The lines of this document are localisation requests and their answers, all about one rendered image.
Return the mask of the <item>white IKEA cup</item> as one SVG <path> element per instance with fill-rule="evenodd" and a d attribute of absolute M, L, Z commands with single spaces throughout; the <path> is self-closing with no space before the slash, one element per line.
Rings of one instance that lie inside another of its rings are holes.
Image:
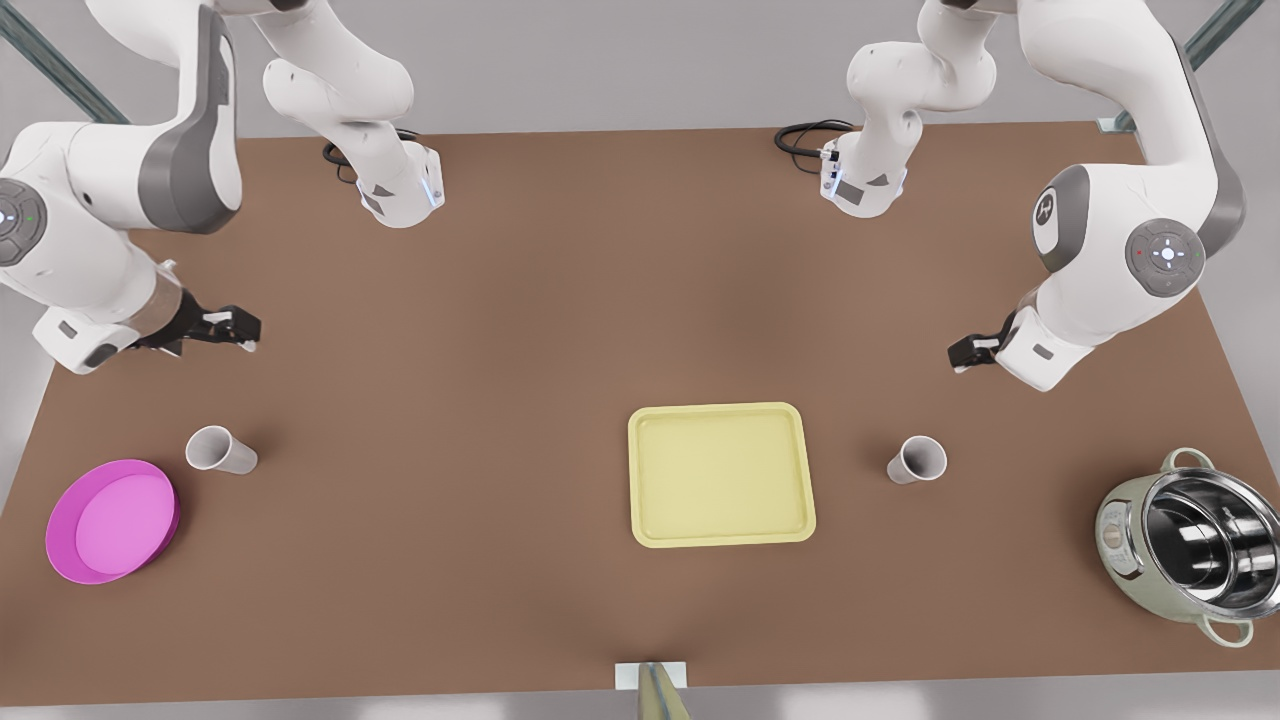
<path fill-rule="evenodd" d="M 196 430 L 186 443 L 186 461 L 196 470 L 247 475 L 259 465 L 259 455 L 225 427 Z"/>
<path fill-rule="evenodd" d="M 913 436 L 902 442 L 886 473 L 893 483 L 905 486 L 936 480 L 947 468 L 948 455 L 941 442 L 929 436 Z"/>

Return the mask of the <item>silver frame post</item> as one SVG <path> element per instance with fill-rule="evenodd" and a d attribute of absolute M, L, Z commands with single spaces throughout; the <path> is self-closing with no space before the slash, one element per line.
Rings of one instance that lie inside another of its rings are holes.
<path fill-rule="evenodd" d="M 1198 70 L 1263 4 L 1265 0 L 1220 0 L 1210 18 L 1183 46 L 1190 70 Z M 1121 110 L 1115 117 L 1100 118 L 1096 123 L 1102 135 L 1137 132 L 1137 124 L 1128 110 Z"/>
<path fill-rule="evenodd" d="M 131 123 L 73 63 L 18 12 L 10 0 L 0 0 L 0 38 L 15 49 L 91 120 L 116 126 Z"/>
<path fill-rule="evenodd" d="M 614 688 L 636 691 L 636 720 L 691 720 L 680 694 L 687 687 L 684 661 L 614 665 Z"/>

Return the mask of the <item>pale yellow rectangular tray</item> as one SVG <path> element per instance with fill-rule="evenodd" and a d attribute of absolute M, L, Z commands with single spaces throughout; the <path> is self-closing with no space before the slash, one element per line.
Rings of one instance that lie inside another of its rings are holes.
<path fill-rule="evenodd" d="M 628 419 L 634 538 L 648 548 L 809 539 L 803 419 L 786 402 L 641 407 Z"/>

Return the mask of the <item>pink round plate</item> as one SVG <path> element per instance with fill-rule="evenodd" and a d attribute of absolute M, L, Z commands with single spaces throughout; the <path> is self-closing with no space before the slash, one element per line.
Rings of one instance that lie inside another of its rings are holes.
<path fill-rule="evenodd" d="M 105 462 L 74 480 L 55 502 L 45 532 L 50 565 L 64 579 L 100 585 L 140 570 L 172 542 L 180 501 L 151 462 Z"/>

